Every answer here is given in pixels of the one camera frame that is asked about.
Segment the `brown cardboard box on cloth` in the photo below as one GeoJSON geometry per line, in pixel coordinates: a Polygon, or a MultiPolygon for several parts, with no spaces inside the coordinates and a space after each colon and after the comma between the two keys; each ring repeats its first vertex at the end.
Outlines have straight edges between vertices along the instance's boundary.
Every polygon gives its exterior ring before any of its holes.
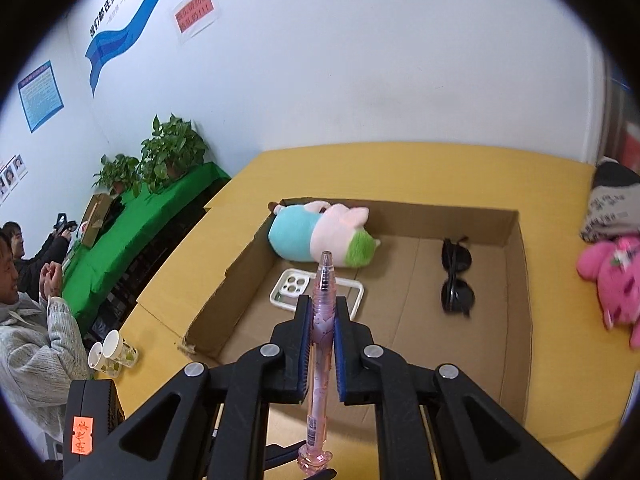
{"type": "Polygon", "coordinates": [[[108,193],[96,193],[91,196],[79,225],[82,246],[91,248],[94,245],[112,201],[113,197],[108,193]]]}

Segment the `small potted green plant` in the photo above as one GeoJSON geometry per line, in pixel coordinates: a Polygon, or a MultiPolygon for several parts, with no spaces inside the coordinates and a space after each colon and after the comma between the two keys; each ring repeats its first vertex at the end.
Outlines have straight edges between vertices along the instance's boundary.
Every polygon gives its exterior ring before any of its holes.
{"type": "Polygon", "coordinates": [[[103,155],[101,169],[93,175],[94,188],[103,188],[110,194],[122,195],[127,191],[137,197],[141,192],[142,180],[139,161],[134,156],[117,154],[113,158],[103,155]]]}

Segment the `pink blue pig plush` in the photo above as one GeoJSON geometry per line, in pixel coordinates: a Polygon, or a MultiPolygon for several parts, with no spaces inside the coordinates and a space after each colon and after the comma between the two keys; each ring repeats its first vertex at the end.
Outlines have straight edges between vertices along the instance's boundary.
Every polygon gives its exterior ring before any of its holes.
{"type": "Polygon", "coordinates": [[[347,207],[313,200],[306,204],[269,204],[274,215],[268,240],[282,259],[319,263],[330,252],[334,266],[360,269],[368,266],[381,241],[367,230],[368,207],[347,207]]]}

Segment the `paper cup with leaves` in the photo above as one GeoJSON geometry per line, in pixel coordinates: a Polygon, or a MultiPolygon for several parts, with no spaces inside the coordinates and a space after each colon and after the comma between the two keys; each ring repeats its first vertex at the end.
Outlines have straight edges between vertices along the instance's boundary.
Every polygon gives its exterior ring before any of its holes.
{"type": "Polygon", "coordinates": [[[139,359],[139,352],[119,333],[111,330],[102,342],[102,353],[107,358],[122,366],[133,368],[139,359]]]}

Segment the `red wall sign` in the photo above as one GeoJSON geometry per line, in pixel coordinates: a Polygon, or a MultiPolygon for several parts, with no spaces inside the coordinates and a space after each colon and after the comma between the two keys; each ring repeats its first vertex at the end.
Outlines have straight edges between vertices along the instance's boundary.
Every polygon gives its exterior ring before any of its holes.
{"type": "Polygon", "coordinates": [[[221,8],[218,0],[182,0],[171,11],[171,23],[174,24],[178,43],[198,36],[220,18],[221,8]]]}

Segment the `blue framed wall poster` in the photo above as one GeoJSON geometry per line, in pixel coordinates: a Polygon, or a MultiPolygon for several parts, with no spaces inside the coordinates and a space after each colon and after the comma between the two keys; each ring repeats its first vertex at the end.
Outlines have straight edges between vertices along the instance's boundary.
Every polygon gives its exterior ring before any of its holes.
{"type": "Polygon", "coordinates": [[[50,61],[21,79],[17,83],[17,91],[30,132],[35,132],[64,108],[50,61]]]}

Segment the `brown cardboard box tray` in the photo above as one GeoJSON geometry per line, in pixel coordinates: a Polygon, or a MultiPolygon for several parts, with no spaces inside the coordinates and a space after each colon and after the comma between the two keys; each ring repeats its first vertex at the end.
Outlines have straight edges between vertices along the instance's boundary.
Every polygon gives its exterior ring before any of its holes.
{"type": "MultiPolygon", "coordinates": [[[[363,204],[366,229],[381,242],[361,270],[337,270],[363,284],[355,318],[377,344],[427,368],[454,363],[513,418],[526,415],[533,322],[518,212],[507,209],[407,203],[363,204]],[[442,310],[447,273],[440,263],[444,240],[466,240],[472,256],[462,278],[475,294],[470,314],[442,310]]],[[[183,337],[184,352],[228,364],[267,341],[273,326],[292,313],[270,304],[278,278],[294,264],[268,242],[267,217],[228,267],[183,337]]]]}

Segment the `seated person grey sweater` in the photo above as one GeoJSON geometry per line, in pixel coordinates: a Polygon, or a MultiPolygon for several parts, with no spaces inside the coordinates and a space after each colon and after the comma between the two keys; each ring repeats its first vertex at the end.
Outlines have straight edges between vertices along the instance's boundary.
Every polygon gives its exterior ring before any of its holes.
{"type": "Polygon", "coordinates": [[[62,297],[58,263],[43,266],[39,298],[18,290],[9,237],[1,237],[1,390],[39,429],[64,440],[66,405],[75,380],[92,377],[78,324],[62,297]]]}

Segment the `grey black folded garment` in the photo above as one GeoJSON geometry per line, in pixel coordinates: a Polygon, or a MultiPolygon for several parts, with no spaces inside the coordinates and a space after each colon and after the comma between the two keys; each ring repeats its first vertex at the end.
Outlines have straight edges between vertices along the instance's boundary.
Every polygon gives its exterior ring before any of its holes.
{"type": "Polygon", "coordinates": [[[612,240],[638,235],[639,226],[639,175],[615,159],[601,158],[592,177],[580,237],[587,243],[612,240]]]}

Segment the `pink bunny plush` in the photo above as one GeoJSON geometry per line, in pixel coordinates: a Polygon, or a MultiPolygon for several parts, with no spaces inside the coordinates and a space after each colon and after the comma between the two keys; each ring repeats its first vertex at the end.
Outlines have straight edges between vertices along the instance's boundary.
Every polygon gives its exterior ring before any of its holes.
{"type": "Polygon", "coordinates": [[[639,237],[600,240],[587,247],[576,263],[578,275],[597,286],[603,324],[631,329],[629,347],[639,349],[639,237]]]}

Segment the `large potted green plant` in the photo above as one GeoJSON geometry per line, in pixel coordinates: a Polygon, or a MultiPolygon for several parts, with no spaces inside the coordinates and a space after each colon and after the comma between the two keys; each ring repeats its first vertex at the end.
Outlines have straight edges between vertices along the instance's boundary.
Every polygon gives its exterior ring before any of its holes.
{"type": "Polygon", "coordinates": [[[139,174],[152,194],[200,166],[208,146],[190,120],[171,114],[152,120],[151,135],[141,142],[139,174]]]}

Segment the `black sunglasses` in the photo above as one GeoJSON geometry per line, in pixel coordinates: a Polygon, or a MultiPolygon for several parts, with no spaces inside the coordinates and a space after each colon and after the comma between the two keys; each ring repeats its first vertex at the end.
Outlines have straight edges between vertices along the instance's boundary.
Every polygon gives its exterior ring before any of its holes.
{"type": "Polygon", "coordinates": [[[462,314],[466,318],[471,315],[475,304],[475,292],[460,275],[470,270],[472,255],[465,243],[466,236],[458,240],[445,238],[442,242],[440,262],[447,272],[446,281],[442,283],[440,290],[440,303],[442,310],[448,314],[462,314]]]}

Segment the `pink transparent pen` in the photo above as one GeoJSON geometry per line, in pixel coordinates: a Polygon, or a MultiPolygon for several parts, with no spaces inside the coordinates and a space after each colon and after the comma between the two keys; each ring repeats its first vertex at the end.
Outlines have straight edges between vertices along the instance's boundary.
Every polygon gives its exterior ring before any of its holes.
{"type": "Polygon", "coordinates": [[[306,443],[298,451],[297,463],[307,478],[325,470],[332,458],[326,451],[326,402],[331,371],[336,305],[336,281],[333,256],[322,252],[311,295],[311,342],[314,348],[314,368],[308,401],[306,443]]]}

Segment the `white clear phone case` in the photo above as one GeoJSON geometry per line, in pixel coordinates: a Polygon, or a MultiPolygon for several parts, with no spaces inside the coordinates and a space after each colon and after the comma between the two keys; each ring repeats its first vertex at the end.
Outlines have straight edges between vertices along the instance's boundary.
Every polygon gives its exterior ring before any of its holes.
{"type": "MultiPolygon", "coordinates": [[[[316,274],[299,269],[285,269],[277,279],[269,294],[273,307],[294,312],[299,296],[310,296],[314,289],[316,274]]],[[[335,278],[337,296],[344,296],[347,301],[349,318],[353,321],[360,309],[364,287],[360,281],[349,278],[335,278]]]]}

